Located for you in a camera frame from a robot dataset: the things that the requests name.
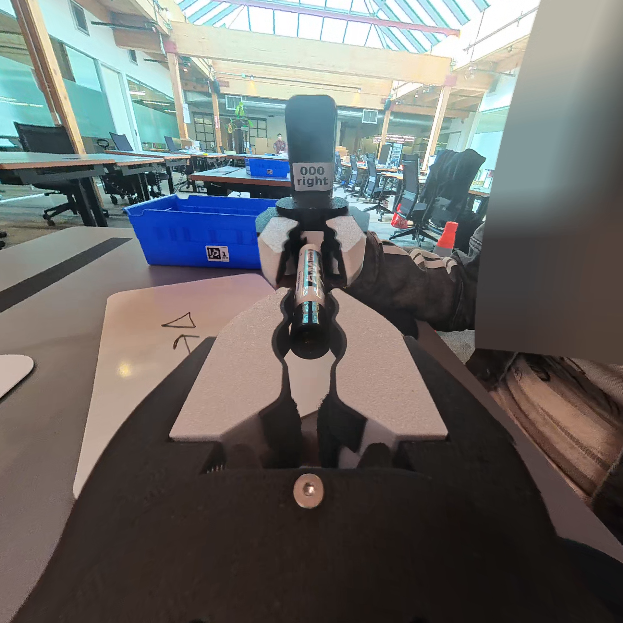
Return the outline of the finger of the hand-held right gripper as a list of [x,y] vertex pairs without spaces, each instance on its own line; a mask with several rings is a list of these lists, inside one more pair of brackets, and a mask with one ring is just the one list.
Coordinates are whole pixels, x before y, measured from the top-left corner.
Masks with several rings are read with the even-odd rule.
[[353,216],[327,220],[323,239],[323,277],[328,288],[347,288],[360,276],[366,233]]
[[272,217],[258,236],[261,271],[273,288],[294,288],[297,260],[290,235],[300,242],[299,222],[286,217]]

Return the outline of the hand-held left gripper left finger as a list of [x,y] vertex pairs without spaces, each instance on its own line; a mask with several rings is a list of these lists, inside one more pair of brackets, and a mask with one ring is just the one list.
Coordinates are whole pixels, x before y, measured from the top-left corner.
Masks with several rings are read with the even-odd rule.
[[263,467],[299,467],[301,419],[287,364],[286,288],[238,314],[218,334],[169,433],[215,442],[226,460],[244,448]]

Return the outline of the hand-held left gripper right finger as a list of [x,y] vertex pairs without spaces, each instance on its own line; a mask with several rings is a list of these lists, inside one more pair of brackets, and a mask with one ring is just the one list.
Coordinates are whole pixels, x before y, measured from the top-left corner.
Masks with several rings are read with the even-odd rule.
[[323,467],[355,467],[367,449],[393,456],[404,442],[446,441],[448,428],[409,349],[408,337],[342,290],[331,292],[329,392],[317,416]]

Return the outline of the blue plastic storage bin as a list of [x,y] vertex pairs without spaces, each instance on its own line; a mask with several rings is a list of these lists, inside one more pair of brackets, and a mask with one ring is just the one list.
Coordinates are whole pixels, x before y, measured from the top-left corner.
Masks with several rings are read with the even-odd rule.
[[177,194],[123,210],[151,266],[259,270],[256,218],[275,199]]
[[246,174],[257,178],[289,179],[290,163],[276,155],[248,155],[245,157]]

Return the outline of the black marker cap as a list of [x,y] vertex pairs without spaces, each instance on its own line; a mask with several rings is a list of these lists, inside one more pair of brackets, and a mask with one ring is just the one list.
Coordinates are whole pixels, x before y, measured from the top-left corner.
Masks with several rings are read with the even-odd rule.
[[304,360],[315,360],[328,352],[330,323],[321,303],[304,301],[295,307],[290,324],[290,349]]

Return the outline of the white whiteboard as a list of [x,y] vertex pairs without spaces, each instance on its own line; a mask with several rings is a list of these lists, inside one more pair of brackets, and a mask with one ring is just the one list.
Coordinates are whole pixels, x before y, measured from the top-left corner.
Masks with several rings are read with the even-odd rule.
[[115,293],[106,301],[73,494],[121,425],[195,347],[273,293],[256,274]]

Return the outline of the orange traffic cone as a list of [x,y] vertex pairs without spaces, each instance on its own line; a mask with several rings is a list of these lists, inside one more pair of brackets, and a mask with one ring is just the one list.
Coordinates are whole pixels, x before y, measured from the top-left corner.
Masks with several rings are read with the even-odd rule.
[[437,241],[434,248],[434,253],[440,257],[449,257],[454,251],[456,233],[458,229],[458,223],[448,221],[445,224],[444,230]]

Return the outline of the black office chair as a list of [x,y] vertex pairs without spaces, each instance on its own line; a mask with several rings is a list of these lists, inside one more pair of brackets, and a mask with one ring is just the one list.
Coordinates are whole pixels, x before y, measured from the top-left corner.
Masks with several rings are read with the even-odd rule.
[[[14,126],[24,152],[77,154],[66,129],[62,126],[44,127],[18,122],[15,122]],[[80,216],[76,201],[79,192],[73,184],[51,184],[49,187],[50,190],[40,190],[43,190],[46,196],[59,194],[66,198],[64,204],[43,211],[43,220],[49,227],[55,226],[55,217],[67,211]]]
[[423,238],[435,240],[434,233],[442,232],[448,222],[467,222],[471,185],[487,157],[472,149],[462,152],[443,150],[429,166],[418,201],[399,215],[412,226],[394,233],[389,239],[410,237],[420,243]]

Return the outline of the wooden office desk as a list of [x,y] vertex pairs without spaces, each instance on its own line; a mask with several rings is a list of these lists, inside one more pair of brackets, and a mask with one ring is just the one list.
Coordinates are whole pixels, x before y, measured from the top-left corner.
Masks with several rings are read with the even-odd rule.
[[108,227],[95,180],[122,176],[134,183],[139,201],[150,196],[146,174],[164,166],[164,158],[137,154],[56,154],[36,152],[2,152],[1,183],[13,186],[36,186],[50,190],[51,184],[73,184],[79,194],[77,211],[86,227]]

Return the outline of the white metal desk stand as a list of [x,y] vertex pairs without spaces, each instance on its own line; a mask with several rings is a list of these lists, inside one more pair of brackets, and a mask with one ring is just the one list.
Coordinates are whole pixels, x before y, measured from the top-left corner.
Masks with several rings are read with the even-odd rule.
[[1,355],[1,399],[19,385],[34,369],[34,360],[23,354]]

